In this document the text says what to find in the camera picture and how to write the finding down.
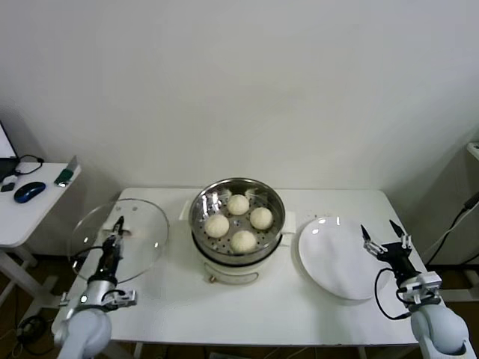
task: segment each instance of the white wall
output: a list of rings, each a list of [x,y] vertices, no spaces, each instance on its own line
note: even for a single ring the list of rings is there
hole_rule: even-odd
[[[425,247],[473,189],[460,150],[479,131],[478,11],[472,0],[7,0],[0,103],[25,151],[79,155],[86,207],[126,186],[233,175],[381,188]]]

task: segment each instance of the small device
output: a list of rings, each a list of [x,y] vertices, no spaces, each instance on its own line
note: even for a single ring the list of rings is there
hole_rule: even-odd
[[[43,192],[45,188],[46,184],[43,182],[30,182],[18,188],[13,195],[13,198],[17,203],[26,203],[33,197],[36,197],[39,193]]]
[[[68,183],[70,183],[70,180],[72,179],[77,167],[78,161],[76,156],[74,156],[70,162],[68,162],[68,165],[60,172],[57,179],[54,181],[54,184],[59,187],[66,187]]]

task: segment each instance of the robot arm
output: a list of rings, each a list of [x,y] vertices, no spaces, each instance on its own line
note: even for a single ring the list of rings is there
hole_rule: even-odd
[[[396,277],[397,292],[403,296],[401,301],[411,313],[412,333],[419,342],[424,358],[476,359],[466,323],[442,305],[440,276],[434,271],[420,273],[415,270],[409,261],[411,236],[406,235],[393,221],[390,223],[401,242],[378,245],[371,241],[369,233],[361,226],[364,248],[391,266]]]
[[[135,290],[116,289],[115,277],[123,250],[123,217],[102,244],[97,270],[88,278],[87,289],[55,334],[55,344],[62,346],[59,359],[92,358],[99,354],[112,337],[112,323],[107,312],[136,305]]]

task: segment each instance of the steamed bun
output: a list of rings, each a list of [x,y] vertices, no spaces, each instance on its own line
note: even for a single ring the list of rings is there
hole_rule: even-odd
[[[230,229],[230,222],[223,215],[211,215],[204,225],[208,236],[213,238],[223,237]]]
[[[241,230],[233,235],[230,246],[234,253],[248,253],[256,248],[256,238],[253,233]]]
[[[267,208],[259,207],[251,212],[249,220],[257,230],[267,230],[272,226],[272,213]]]
[[[249,209],[249,201],[242,194],[235,194],[231,196],[226,207],[232,215],[244,215]]]

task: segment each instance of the table leg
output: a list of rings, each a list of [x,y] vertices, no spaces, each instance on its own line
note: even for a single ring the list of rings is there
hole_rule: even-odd
[[[49,276],[41,285],[4,251],[0,251],[0,271],[33,297],[34,300],[23,316],[24,319],[38,314],[41,308],[58,308],[60,297],[50,292],[55,286],[57,277]]]
[[[143,343],[136,343],[135,351],[133,352],[133,357],[135,359],[141,358],[141,350],[143,350]]]
[[[13,252],[22,259],[23,262],[28,262],[29,266],[36,267],[38,262],[31,255],[31,253],[25,247],[17,247],[13,249]]]
[[[367,359],[366,349],[364,348],[364,346],[358,347],[358,355],[359,359]]]
[[[111,340],[108,346],[103,349],[102,354],[110,359],[133,359],[129,352]]]

